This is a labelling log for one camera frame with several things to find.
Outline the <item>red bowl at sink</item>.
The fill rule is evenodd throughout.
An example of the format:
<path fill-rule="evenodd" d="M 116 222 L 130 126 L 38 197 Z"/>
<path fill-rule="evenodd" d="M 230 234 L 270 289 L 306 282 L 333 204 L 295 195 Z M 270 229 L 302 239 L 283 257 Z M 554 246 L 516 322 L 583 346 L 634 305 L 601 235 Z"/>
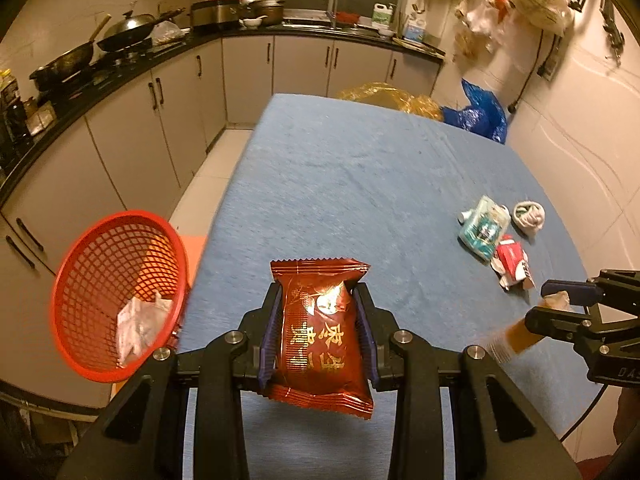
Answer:
<path fill-rule="evenodd" d="M 360 15 L 357 13 L 337 11 L 335 19 L 337 24 L 341 26 L 355 26 L 359 23 Z"/>

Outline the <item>red white foot carton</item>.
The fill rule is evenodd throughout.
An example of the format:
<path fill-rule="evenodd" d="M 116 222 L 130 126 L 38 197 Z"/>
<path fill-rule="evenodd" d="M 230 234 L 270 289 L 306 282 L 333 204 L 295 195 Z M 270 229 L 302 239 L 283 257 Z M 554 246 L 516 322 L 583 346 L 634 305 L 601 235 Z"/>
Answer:
<path fill-rule="evenodd" d="M 514 286 L 533 289 L 535 282 L 528 264 L 528 255 L 522 244 L 509 235 L 503 235 L 490 260 L 491 269 L 498 275 L 500 286 L 507 292 Z"/>

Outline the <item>hanging white plastic bags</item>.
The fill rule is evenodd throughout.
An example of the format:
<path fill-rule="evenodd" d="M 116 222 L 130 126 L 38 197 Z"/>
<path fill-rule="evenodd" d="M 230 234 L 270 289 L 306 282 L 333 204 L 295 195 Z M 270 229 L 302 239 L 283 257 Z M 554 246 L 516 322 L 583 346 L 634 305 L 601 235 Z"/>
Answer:
<path fill-rule="evenodd" d="M 537 44 L 563 37 L 573 23 L 570 0 L 461 0 L 454 16 L 456 60 L 477 63 L 499 51 L 519 70 Z"/>

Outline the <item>teal plastic wrapper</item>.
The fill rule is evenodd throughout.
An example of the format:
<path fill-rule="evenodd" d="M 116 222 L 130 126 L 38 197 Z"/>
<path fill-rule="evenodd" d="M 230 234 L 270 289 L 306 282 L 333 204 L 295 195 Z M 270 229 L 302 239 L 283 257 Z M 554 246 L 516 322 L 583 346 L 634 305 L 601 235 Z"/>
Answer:
<path fill-rule="evenodd" d="M 483 195 L 474 208 L 460 212 L 458 222 L 461 226 L 458 233 L 460 242 L 477 258 L 488 263 L 506 234 L 511 215 L 506 206 Z"/>

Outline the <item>green white detergent jug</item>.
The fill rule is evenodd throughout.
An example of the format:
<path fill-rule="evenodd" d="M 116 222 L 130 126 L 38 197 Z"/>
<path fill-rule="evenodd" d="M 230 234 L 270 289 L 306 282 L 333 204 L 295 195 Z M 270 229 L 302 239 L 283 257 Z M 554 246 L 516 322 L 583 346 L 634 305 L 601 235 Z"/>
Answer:
<path fill-rule="evenodd" d="M 373 6 L 371 25 L 376 28 L 389 28 L 394 15 L 394 6 L 392 4 L 375 3 Z"/>

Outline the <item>white sock ball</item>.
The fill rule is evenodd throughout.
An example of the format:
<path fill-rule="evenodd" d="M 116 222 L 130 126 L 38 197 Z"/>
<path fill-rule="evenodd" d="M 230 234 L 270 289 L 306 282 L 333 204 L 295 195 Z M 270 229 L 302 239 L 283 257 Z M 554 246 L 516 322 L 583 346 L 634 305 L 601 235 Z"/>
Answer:
<path fill-rule="evenodd" d="M 512 221 L 524 235 L 535 237 L 544 227 L 546 211 L 540 203 L 532 200 L 523 200 L 514 205 L 512 210 Z"/>

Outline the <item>blue table cloth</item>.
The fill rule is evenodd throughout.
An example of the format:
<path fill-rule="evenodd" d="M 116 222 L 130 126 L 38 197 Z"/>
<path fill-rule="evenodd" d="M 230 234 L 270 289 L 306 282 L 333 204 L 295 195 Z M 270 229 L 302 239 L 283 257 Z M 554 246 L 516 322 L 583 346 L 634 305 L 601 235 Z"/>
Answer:
<path fill-rule="evenodd" d="M 458 241 L 458 214 L 480 196 L 532 198 L 547 220 L 529 263 L 537 285 L 587 275 L 544 190 L 505 145 L 419 116 L 277 94 L 230 181 L 191 290 L 180 348 L 204 348 L 260 307 L 277 259 L 354 258 L 374 304 L 432 346 L 462 350 L 522 318 L 533 292 L 507 294 Z M 570 344 L 546 339 L 506 371 L 562 434 L 599 387 Z M 242 393 L 251 479 L 386 479 L 393 392 L 370 420 Z"/>

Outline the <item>lidded steel wok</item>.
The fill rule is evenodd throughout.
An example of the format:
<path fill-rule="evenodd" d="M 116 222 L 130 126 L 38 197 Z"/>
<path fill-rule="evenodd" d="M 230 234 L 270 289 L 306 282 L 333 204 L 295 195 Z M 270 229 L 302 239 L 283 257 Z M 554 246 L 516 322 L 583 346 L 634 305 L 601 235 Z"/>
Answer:
<path fill-rule="evenodd" d="M 106 53 L 129 48 L 148 38 L 156 25 L 171 21 L 183 12 L 184 8 L 179 8 L 154 16 L 149 13 L 134 15 L 134 12 L 128 11 L 122 14 L 119 22 L 104 32 L 98 47 Z"/>

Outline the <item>grey base cabinets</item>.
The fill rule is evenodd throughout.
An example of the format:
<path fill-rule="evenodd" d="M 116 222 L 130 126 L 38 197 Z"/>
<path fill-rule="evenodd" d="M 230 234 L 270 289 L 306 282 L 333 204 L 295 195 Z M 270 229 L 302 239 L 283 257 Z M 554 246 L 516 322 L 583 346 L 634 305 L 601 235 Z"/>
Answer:
<path fill-rule="evenodd" d="M 58 109 L 1 185 L 1 382 L 20 396 L 97 408 L 104 386 L 55 349 L 49 295 L 67 249 L 125 209 L 169 217 L 229 126 L 258 122 L 273 93 L 336 96 L 370 81 L 430 92 L 444 56 L 388 40 L 242 34 L 110 67 Z"/>

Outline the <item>red plastic mesh basket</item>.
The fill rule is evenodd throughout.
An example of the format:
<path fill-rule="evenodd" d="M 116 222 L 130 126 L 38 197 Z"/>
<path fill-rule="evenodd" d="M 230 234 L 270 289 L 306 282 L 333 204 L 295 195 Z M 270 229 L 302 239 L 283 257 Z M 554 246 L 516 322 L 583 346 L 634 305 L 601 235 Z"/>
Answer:
<path fill-rule="evenodd" d="M 50 327 L 66 364 L 93 382 L 122 382 L 160 347 L 175 349 L 191 290 L 186 248 L 157 214 L 112 214 L 76 240 L 58 269 L 50 296 Z M 132 299 L 168 299 L 160 332 L 129 364 L 118 362 L 117 317 Z"/>

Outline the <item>orange stool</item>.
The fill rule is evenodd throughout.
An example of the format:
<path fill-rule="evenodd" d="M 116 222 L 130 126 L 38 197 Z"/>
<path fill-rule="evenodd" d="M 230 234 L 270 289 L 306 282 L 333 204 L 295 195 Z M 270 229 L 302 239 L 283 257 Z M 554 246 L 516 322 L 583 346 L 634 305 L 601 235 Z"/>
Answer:
<path fill-rule="evenodd" d="M 180 234 L 184 250 L 186 251 L 186 263 L 188 264 L 188 283 L 194 285 L 198 267 L 206 244 L 205 235 Z"/>

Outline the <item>red snack packet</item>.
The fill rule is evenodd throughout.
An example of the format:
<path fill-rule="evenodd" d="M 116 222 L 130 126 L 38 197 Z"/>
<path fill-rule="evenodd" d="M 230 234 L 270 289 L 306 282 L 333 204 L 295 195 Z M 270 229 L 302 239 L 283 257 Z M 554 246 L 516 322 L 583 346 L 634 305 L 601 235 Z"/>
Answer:
<path fill-rule="evenodd" d="M 349 258 L 270 262 L 282 288 L 276 368 L 265 396 L 298 408 L 369 419 L 374 410 L 352 296 L 369 265 Z"/>

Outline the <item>steel rice cooker pot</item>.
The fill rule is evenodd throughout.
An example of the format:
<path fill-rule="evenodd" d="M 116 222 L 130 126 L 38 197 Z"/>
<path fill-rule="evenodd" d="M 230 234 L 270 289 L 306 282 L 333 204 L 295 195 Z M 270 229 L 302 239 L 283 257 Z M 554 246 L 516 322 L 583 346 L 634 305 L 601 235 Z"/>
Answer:
<path fill-rule="evenodd" d="M 240 0 L 205 0 L 190 7 L 192 28 L 224 27 L 240 24 Z"/>

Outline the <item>blue plastic bag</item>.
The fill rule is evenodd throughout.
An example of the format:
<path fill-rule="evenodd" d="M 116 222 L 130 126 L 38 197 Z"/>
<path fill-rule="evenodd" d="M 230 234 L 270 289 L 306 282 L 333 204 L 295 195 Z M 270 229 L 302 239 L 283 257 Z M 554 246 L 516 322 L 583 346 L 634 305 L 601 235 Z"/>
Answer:
<path fill-rule="evenodd" d="M 477 84 L 462 79 L 462 90 L 469 100 L 469 105 L 460 110 L 442 106 L 442 121 L 493 140 L 500 144 L 506 143 L 508 122 L 506 113 L 497 97 L 490 91 L 480 88 Z"/>

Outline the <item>yellow plastic bag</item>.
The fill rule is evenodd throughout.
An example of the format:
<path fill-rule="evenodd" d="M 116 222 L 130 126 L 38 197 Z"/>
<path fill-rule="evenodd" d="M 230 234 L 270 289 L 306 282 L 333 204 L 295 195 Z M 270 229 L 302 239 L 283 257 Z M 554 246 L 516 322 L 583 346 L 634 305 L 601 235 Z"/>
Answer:
<path fill-rule="evenodd" d="M 415 96 L 386 82 L 370 82 L 357 88 L 342 90 L 338 92 L 337 97 L 343 101 L 398 110 L 398 112 L 430 118 L 436 122 L 444 120 L 442 108 L 429 96 L 424 94 Z"/>

